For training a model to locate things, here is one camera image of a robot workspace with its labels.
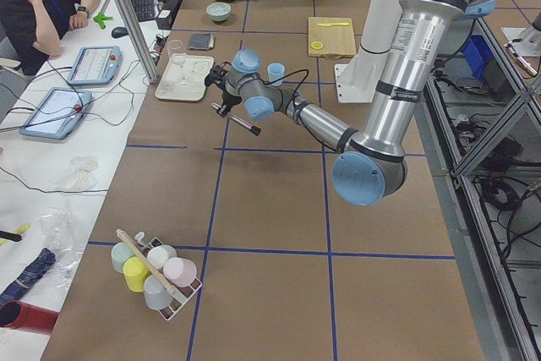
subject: lemon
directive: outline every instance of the lemon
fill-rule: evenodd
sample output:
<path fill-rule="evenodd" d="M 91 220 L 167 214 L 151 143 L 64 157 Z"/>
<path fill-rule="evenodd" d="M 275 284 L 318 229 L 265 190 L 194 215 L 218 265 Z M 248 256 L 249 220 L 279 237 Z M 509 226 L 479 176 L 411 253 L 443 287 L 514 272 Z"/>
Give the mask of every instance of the lemon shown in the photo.
<path fill-rule="evenodd" d="M 314 41 L 312 44 L 310 44 L 310 46 L 314 50 L 320 50 L 321 48 L 323 48 L 323 43 L 321 41 Z"/>

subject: blue cloth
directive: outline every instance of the blue cloth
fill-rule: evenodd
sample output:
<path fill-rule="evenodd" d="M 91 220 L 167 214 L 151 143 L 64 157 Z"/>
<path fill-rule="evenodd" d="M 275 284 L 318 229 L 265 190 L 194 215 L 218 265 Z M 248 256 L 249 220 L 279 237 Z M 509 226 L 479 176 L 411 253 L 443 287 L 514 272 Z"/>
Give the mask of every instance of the blue cloth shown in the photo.
<path fill-rule="evenodd" d="M 0 306 L 10 300 L 21 299 L 26 291 L 33 287 L 54 264 L 56 258 L 52 251 L 43 249 L 37 258 L 28 265 L 19 277 L 11 282 L 0 294 Z"/>

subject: tablet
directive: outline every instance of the tablet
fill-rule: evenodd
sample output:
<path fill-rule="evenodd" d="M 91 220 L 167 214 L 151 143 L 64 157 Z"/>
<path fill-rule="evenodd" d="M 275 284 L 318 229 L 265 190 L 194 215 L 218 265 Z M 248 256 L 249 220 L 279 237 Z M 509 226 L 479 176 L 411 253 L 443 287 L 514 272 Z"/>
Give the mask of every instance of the tablet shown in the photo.
<path fill-rule="evenodd" d="M 84 46 L 68 76 L 73 86 L 107 85 L 117 74 L 122 53 L 118 46 Z"/>
<path fill-rule="evenodd" d="M 52 88 L 19 132 L 33 137 L 65 139 L 91 102 L 92 94 L 87 90 Z"/>

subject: blue bin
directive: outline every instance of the blue bin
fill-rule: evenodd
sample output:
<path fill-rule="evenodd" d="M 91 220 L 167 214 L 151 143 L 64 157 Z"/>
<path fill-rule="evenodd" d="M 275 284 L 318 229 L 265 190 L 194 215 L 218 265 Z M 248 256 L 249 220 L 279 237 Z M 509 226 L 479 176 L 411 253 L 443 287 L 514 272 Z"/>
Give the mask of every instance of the blue bin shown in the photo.
<path fill-rule="evenodd" d="M 483 80 L 483 71 L 487 63 L 494 58 L 483 36 L 471 36 L 462 50 L 467 64 L 475 78 Z"/>

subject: green toy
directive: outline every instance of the green toy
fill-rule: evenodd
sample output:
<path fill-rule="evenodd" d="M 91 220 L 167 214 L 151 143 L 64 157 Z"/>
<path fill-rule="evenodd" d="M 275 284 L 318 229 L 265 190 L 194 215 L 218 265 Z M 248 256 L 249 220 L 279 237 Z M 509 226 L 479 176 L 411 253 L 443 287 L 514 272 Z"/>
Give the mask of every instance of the green toy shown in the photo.
<path fill-rule="evenodd" d="M 106 16 L 102 12 L 94 16 L 93 20 L 101 27 L 102 30 L 105 29 L 105 20 L 112 20 L 112 16 Z"/>

